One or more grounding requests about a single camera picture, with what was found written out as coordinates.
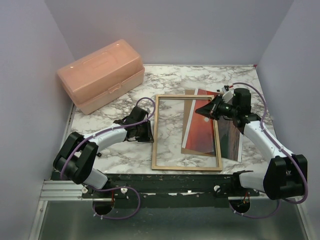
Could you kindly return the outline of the wooden picture frame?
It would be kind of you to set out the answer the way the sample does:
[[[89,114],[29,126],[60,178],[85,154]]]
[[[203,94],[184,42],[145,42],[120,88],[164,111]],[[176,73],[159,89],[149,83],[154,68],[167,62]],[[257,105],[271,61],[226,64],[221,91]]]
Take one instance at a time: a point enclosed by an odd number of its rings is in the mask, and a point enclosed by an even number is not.
[[[189,166],[161,166],[157,165],[157,153],[158,153],[158,129],[159,129],[159,111],[160,111],[160,100],[210,100],[214,99],[214,95],[190,95],[190,94],[157,94],[155,96],[155,107],[154,107],[154,128],[153,138],[154,142],[152,145],[152,159],[151,169],[162,170],[162,171],[207,171],[207,172],[221,172],[223,170],[223,162],[221,155],[221,145],[219,138],[218,122],[213,120],[213,136],[215,146],[215,158],[216,167],[189,167]]]

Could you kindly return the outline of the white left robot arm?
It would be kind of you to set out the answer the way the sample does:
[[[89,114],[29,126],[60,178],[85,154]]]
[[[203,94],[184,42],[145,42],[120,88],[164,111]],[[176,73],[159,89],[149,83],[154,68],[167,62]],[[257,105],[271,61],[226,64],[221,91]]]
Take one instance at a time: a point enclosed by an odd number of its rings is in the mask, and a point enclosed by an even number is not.
[[[154,139],[148,116],[146,110],[135,106],[128,116],[115,120],[101,131],[89,135],[71,133],[53,161],[54,169],[60,172],[61,178],[77,185],[89,185],[99,197],[107,197],[111,191],[108,177],[94,168],[98,153],[125,141],[152,143]]]

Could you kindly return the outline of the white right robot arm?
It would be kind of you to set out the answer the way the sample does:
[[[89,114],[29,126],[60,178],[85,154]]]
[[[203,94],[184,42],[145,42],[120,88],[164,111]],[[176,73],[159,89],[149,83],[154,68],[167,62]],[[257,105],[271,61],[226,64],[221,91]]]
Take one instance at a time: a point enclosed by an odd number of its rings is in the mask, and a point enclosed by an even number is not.
[[[252,112],[251,93],[246,88],[230,90],[224,86],[223,94],[214,97],[195,112],[209,119],[226,117],[240,133],[251,140],[267,160],[262,171],[244,170],[233,174],[230,191],[241,196],[248,189],[265,193],[271,200],[306,197],[308,161],[302,154],[294,154],[284,147],[265,127],[262,118]]]

